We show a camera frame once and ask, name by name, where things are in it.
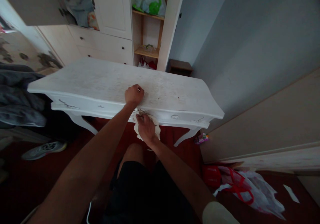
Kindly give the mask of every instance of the white table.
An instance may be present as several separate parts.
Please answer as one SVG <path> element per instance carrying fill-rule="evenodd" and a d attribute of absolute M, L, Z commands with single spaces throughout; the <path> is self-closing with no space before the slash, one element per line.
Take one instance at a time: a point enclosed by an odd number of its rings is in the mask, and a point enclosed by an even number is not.
<path fill-rule="evenodd" d="M 81 116 L 113 118 L 125 105 L 125 90 L 134 84 L 145 90 L 136 110 L 155 116 L 160 125 L 190 129 L 175 146 L 200 128 L 208 128 L 213 118 L 224 116 L 201 79 L 93 58 L 83 58 L 30 83 L 28 91 L 46 94 L 53 101 L 52 110 L 64 111 L 74 123 L 97 134 Z"/>

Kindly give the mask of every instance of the curved table leg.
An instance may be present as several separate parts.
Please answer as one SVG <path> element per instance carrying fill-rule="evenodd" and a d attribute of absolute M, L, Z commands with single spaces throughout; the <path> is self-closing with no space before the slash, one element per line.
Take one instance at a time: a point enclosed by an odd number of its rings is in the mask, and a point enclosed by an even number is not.
<path fill-rule="evenodd" d="M 75 114 L 69 111 L 65 111 L 65 113 L 69 115 L 69 117 L 75 124 L 91 131 L 94 135 L 98 133 L 98 131 L 89 122 L 84 120 L 82 116 L 76 116 Z"/>
<path fill-rule="evenodd" d="M 200 129 L 201 127 L 197 127 L 196 129 L 190 129 L 190 131 L 188 131 L 186 134 L 180 137 L 173 146 L 177 147 L 180 144 L 180 142 L 190 137 L 193 137 Z"/>

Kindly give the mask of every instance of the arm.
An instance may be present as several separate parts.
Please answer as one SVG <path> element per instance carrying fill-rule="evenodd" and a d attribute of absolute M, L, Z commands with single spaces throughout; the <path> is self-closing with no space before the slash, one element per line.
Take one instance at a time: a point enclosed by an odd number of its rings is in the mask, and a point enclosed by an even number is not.
<path fill-rule="evenodd" d="M 126 105 L 72 159 L 29 223 L 81 222 L 143 95 L 139 85 L 126 90 Z"/>
<path fill-rule="evenodd" d="M 155 135 L 155 126 L 148 115 L 137 116 L 139 134 L 155 152 L 167 172 L 187 198 L 197 216 L 202 221 L 202 213 L 209 202 L 216 201 L 201 178 Z"/>

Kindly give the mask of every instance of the green plastic bag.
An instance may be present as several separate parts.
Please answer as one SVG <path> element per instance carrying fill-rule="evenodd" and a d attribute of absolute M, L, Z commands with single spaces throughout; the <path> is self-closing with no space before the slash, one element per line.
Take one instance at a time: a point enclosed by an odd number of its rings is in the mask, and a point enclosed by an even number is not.
<path fill-rule="evenodd" d="M 165 0 L 144 0 L 142 9 L 151 15 L 165 16 L 166 2 Z"/>

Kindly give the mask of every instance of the paper scrap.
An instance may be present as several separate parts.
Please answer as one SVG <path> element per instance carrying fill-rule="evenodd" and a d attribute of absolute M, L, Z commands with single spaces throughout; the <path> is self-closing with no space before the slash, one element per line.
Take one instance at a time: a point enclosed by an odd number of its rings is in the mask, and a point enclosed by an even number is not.
<path fill-rule="evenodd" d="M 284 186 L 284 188 L 288 191 L 288 193 L 289 193 L 290 197 L 292 198 L 292 200 L 295 201 L 295 202 L 297 202 L 297 203 L 300 203 L 299 200 L 298 200 L 298 198 L 297 198 L 297 196 L 293 193 L 291 187 L 288 187 L 288 186 L 286 186 L 286 185 L 284 185 L 284 184 L 283 184 L 283 186 Z"/>

